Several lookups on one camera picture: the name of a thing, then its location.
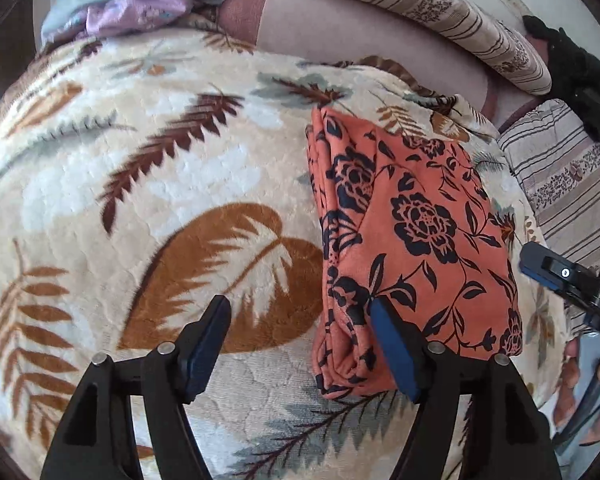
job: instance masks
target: folded orange fabric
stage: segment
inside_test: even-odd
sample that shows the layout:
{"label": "folded orange fabric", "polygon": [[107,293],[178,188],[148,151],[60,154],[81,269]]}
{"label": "folded orange fabric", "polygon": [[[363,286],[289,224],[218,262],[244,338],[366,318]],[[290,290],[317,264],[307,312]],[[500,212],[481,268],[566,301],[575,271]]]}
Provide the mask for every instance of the folded orange fabric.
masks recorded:
{"label": "folded orange fabric", "polygon": [[463,356],[519,354],[507,249],[462,147],[395,136],[331,108],[313,110],[307,137],[324,247],[324,309],[312,352],[322,393],[395,388],[368,318],[378,296]]}

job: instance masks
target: black cloth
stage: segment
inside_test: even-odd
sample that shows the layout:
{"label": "black cloth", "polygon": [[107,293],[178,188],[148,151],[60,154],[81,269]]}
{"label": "black cloth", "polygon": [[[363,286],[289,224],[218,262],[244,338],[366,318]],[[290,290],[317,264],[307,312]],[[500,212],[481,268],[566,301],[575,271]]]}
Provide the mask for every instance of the black cloth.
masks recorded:
{"label": "black cloth", "polygon": [[600,140],[600,60],[573,43],[563,28],[548,28],[535,16],[523,21],[529,34],[548,42],[552,88],[546,98],[566,102],[589,136]]}

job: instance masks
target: beige blanket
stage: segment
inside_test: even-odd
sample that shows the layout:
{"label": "beige blanket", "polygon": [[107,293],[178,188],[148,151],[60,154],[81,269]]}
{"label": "beige blanket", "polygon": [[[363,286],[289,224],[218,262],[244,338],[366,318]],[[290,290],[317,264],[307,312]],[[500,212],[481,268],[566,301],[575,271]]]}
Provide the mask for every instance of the beige blanket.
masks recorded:
{"label": "beige blanket", "polygon": [[[232,326],[186,407],[212,475],[389,477],[414,407],[395,392],[326,401],[310,371],[322,250],[304,129],[330,104],[457,137],[403,94],[375,68],[312,66],[218,32],[78,42],[32,66],[0,105],[0,432],[27,475],[39,476],[95,352],[144,355],[221,293]],[[517,269],[520,244],[542,241],[533,213],[497,143],[461,140],[509,219]],[[516,281],[525,326],[546,327],[515,359],[540,404],[560,372],[562,302]],[[139,399],[133,411],[145,478],[157,479]]]}

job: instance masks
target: black cable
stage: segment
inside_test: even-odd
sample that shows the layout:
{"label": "black cable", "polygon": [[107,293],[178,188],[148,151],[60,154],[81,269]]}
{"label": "black cable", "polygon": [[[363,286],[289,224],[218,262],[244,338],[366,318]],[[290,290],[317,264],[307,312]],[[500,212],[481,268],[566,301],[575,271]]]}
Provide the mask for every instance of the black cable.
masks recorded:
{"label": "black cable", "polygon": [[560,440],[562,442],[565,442],[567,440],[572,439],[574,436],[576,436],[578,434],[578,432],[594,417],[598,414],[598,412],[600,412],[600,404],[596,407],[595,410],[593,410],[579,425],[577,425],[572,431],[571,433],[568,433],[567,435],[563,436],[560,433]]}

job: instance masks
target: silver bolt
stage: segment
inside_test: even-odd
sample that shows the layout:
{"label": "silver bolt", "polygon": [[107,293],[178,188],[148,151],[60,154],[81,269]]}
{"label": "silver bolt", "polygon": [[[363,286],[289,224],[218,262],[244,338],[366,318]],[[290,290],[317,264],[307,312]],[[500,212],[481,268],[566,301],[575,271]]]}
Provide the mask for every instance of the silver bolt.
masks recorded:
{"label": "silver bolt", "polygon": [[176,349],[176,345],[174,345],[171,341],[165,341],[164,343],[160,343],[158,345],[158,354],[167,355],[173,352]]}
{"label": "silver bolt", "polygon": [[504,354],[496,354],[496,357],[494,357],[493,360],[500,366],[508,366],[511,362],[511,359]]}
{"label": "silver bolt", "polygon": [[91,363],[95,366],[100,366],[109,357],[106,352],[98,352],[91,358]]}
{"label": "silver bolt", "polygon": [[427,348],[432,354],[440,355],[445,352],[446,347],[440,341],[432,341],[427,345]]}

